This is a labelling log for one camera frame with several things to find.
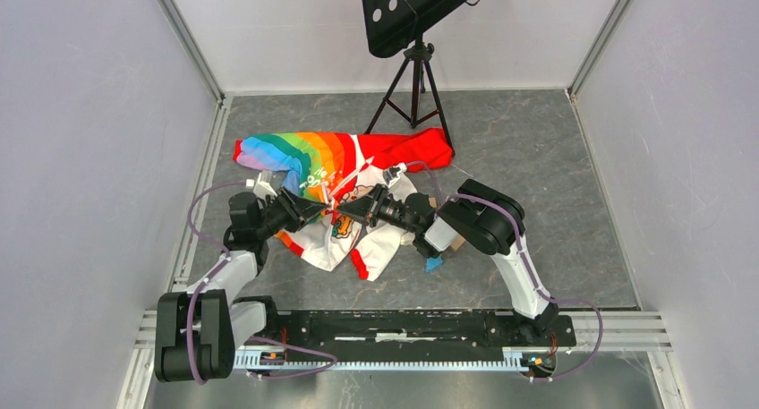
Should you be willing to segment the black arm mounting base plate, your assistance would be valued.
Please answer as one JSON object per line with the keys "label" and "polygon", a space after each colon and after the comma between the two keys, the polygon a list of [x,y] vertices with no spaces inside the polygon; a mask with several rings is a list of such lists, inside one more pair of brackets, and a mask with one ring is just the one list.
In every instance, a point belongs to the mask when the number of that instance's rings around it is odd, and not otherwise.
{"label": "black arm mounting base plate", "polygon": [[532,352],[576,345],[572,320],[536,325],[511,311],[280,311],[259,337],[305,351],[288,362],[495,362],[505,348]]}

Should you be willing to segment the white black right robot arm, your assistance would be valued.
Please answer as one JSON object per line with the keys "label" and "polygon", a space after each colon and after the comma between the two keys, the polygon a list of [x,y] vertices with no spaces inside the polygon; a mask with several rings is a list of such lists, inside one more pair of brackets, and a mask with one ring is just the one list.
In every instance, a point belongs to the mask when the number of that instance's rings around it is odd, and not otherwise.
{"label": "white black right robot arm", "polygon": [[489,256],[504,279],[519,337],[538,345],[552,334],[559,307],[538,278],[526,245],[524,209],[516,200],[468,179],[435,209],[425,194],[397,200],[387,186],[378,184],[337,211],[369,227],[387,224],[406,231],[425,258],[438,258],[463,238]]}

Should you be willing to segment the rainbow cartoon zip jacket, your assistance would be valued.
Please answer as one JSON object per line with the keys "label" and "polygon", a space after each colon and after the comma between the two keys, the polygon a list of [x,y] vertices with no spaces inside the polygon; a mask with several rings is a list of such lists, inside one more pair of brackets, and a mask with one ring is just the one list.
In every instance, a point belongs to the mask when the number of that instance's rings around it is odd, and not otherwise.
{"label": "rainbow cartoon zip jacket", "polygon": [[383,183],[382,171],[398,163],[405,163],[407,171],[389,191],[404,200],[416,191],[409,174],[446,167],[452,157],[440,128],[416,134],[260,133],[236,141],[233,155],[241,166],[284,173],[282,186],[330,206],[320,222],[282,231],[277,239],[322,270],[331,271],[349,259],[358,277],[368,281],[382,274],[407,232],[387,224],[361,226],[338,214],[336,207]]}

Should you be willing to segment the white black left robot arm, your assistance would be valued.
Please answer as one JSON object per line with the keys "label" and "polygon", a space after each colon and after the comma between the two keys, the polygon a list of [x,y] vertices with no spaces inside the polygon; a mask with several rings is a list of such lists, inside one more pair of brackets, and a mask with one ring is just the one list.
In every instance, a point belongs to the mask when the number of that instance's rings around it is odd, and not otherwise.
{"label": "white black left robot arm", "polygon": [[216,264],[187,289],[158,299],[154,374],[160,382],[225,379],[250,337],[264,345],[279,337],[280,318],[264,302],[238,294],[262,271],[270,238],[300,230],[328,209],[286,188],[264,196],[239,192],[228,207],[230,225]]}

